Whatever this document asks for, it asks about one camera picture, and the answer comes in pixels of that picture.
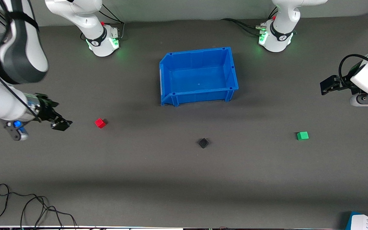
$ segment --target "green cube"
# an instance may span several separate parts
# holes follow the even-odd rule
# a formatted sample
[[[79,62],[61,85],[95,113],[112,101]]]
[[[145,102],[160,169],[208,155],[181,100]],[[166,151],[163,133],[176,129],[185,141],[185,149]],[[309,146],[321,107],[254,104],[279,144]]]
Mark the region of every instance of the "green cube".
[[[306,140],[309,139],[308,132],[299,132],[298,133],[298,140]]]

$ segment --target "gray wall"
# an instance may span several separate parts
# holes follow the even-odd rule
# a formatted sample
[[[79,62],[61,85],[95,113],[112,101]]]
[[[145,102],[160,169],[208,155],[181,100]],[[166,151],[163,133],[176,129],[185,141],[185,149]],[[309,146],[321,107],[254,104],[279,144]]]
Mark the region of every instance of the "gray wall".
[[[31,0],[41,26],[71,25],[49,12],[43,0]],[[184,19],[262,19],[273,9],[270,0],[103,0],[125,22]],[[301,7],[302,17],[358,16],[368,13],[368,0],[329,0],[320,6]],[[100,20],[111,22],[99,13]]]

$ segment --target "green status light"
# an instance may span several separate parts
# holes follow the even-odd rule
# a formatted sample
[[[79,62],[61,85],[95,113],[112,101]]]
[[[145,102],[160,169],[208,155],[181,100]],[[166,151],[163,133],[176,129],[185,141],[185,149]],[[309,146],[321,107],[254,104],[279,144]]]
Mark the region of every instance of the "green status light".
[[[260,38],[259,38],[259,43],[261,45],[264,45],[266,42],[266,38],[268,37],[268,32],[265,31],[263,34],[261,34]]]
[[[290,35],[289,41],[287,42],[287,44],[290,44],[290,41],[292,41],[292,37],[293,37],[293,33]]]
[[[117,38],[111,38],[111,45],[113,46],[114,49],[117,49],[119,46],[119,40]]]
[[[87,39],[86,39],[86,43],[88,44],[89,49],[90,49],[90,50],[92,50],[92,47],[90,47],[90,44],[89,44],[89,42],[88,42],[88,40],[87,40]]]

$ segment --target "blue plastic bin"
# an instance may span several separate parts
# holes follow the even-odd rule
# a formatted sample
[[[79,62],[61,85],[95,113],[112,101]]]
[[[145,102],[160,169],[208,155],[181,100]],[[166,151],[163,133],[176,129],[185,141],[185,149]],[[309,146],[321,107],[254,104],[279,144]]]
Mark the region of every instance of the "blue plastic bin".
[[[238,90],[230,47],[168,53],[160,61],[161,105],[232,99]]]

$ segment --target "white label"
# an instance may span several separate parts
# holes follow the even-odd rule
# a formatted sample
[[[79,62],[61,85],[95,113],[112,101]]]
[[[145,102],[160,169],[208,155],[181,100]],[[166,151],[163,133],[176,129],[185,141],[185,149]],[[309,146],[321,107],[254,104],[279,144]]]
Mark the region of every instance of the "white label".
[[[163,95],[163,83],[161,81],[161,69],[160,69],[160,94]]]
[[[353,215],[351,230],[368,230],[368,216]]]

